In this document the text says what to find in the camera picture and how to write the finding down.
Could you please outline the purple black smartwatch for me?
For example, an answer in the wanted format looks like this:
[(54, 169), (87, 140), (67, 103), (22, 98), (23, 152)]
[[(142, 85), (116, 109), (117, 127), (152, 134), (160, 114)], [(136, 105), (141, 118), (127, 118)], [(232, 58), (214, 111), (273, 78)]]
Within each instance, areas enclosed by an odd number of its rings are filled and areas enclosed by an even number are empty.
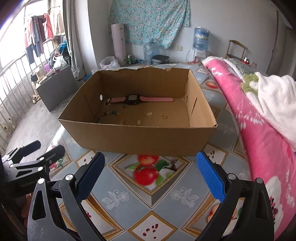
[(108, 99), (105, 104), (124, 103), (127, 105), (136, 105), (141, 102), (173, 102), (171, 97), (145, 97), (138, 94), (130, 94), (124, 97), (113, 97)]

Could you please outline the pink floral blanket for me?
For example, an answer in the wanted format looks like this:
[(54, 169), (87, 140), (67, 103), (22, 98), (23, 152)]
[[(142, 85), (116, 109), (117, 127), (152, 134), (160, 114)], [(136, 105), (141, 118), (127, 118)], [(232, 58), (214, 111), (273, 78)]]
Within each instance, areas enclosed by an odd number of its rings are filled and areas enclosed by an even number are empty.
[(222, 58), (208, 57), (203, 65), (235, 116), (251, 178), (264, 180), (273, 207), (275, 240), (295, 240), (295, 153), (251, 104), (241, 89), (241, 79)]

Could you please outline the dark grey cabinet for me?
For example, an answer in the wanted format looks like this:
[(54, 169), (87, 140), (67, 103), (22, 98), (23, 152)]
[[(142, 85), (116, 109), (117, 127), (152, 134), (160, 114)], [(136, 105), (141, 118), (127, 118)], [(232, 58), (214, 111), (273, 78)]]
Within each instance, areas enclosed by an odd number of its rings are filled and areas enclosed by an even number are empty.
[(37, 93), (49, 112), (77, 90), (78, 85), (69, 65), (43, 80), (41, 85), (37, 87)]

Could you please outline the white fluffy towel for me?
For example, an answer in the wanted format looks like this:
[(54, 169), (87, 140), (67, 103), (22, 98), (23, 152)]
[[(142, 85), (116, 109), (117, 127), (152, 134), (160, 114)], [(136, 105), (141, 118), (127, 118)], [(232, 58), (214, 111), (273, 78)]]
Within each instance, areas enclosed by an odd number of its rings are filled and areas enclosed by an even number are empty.
[(255, 72), (258, 77), (257, 93), (246, 93), (247, 98), (258, 113), (277, 130), (290, 144), (295, 152), (295, 80), (289, 76), (263, 76)]

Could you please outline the brown cardboard box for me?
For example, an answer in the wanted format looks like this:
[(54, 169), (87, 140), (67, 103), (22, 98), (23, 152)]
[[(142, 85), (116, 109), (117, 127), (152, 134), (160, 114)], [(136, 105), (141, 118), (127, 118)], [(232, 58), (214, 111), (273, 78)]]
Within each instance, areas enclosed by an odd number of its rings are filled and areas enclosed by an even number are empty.
[[(130, 94), (174, 101), (105, 104)], [(153, 113), (149, 125), (138, 126), (137, 117), (148, 112)], [(193, 72), (184, 68), (97, 71), (73, 96), (59, 121), (81, 147), (159, 156), (193, 156), (217, 128)]]

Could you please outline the green patterned pillow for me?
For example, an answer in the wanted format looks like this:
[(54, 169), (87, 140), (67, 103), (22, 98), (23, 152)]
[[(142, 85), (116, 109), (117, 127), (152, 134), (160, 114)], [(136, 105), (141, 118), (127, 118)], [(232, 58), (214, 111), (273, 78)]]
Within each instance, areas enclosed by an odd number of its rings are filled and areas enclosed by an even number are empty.
[(234, 58), (226, 58), (224, 61), (231, 67), (234, 73), (241, 79), (241, 88), (244, 93), (252, 92), (258, 95), (258, 76), (255, 71), (248, 66)]

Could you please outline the white plastic bag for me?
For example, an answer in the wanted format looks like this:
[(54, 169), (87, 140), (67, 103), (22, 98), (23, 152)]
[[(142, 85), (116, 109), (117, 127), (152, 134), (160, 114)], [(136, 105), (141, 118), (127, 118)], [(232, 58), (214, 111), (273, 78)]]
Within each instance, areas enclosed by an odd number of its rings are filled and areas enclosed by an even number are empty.
[(112, 68), (120, 67), (120, 65), (114, 56), (109, 56), (100, 62), (100, 67), (101, 70), (109, 70)]

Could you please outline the hanging clothes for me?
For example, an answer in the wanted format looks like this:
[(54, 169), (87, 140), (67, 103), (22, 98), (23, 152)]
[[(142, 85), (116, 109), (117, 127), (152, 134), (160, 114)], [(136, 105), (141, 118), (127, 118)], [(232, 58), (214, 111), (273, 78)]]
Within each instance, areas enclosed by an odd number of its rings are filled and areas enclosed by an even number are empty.
[(43, 43), (53, 40), (54, 34), (49, 14), (31, 16), (24, 24), (25, 49), (29, 64), (33, 64), (36, 57), (44, 54)]

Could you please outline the grey window curtain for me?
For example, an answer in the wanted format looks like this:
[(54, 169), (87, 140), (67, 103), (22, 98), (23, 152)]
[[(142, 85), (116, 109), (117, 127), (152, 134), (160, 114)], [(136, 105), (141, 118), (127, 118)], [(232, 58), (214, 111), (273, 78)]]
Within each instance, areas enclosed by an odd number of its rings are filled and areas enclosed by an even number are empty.
[(90, 31), (88, 1), (63, 1), (63, 21), (71, 70), (77, 80), (97, 68)]

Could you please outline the grey trash bin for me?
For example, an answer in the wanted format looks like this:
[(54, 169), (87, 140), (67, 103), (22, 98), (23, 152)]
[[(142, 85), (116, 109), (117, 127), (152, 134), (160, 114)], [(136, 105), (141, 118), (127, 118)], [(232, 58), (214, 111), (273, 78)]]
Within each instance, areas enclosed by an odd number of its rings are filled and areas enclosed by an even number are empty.
[(169, 63), (169, 56), (165, 55), (155, 55), (151, 59), (152, 65), (160, 65), (160, 64), (168, 64)]

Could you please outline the blue water jug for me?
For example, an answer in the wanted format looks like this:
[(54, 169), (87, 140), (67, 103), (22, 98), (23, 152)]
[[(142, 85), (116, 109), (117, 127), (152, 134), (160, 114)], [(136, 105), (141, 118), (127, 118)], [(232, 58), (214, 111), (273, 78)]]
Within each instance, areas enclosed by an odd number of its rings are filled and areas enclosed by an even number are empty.
[(210, 31), (206, 28), (196, 27), (194, 29), (193, 46), (197, 51), (207, 51), (209, 45)]

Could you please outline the empty clear water bottle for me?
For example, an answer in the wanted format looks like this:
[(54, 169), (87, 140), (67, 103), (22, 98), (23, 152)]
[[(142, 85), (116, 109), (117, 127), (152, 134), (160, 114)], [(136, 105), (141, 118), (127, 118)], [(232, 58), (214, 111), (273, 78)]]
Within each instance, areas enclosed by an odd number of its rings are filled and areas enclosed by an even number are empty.
[(154, 40), (149, 40), (144, 44), (144, 63), (150, 65), (152, 57), (159, 55), (159, 44)]

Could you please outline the wooden chair frame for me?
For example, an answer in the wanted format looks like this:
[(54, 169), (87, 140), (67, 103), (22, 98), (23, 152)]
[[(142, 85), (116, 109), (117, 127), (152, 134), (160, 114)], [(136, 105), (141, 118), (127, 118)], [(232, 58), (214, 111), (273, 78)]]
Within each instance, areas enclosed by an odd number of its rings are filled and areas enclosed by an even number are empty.
[(237, 40), (229, 40), (225, 58), (242, 61), (248, 48)]

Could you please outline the teal floral wall cloth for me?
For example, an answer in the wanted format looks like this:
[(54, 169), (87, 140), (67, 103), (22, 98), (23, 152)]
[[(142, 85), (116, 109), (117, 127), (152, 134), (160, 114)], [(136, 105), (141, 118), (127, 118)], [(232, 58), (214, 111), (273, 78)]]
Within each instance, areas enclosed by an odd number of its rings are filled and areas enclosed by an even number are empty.
[(125, 42), (152, 41), (168, 49), (182, 27), (190, 27), (190, 1), (113, 1), (109, 25), (123, 24)]

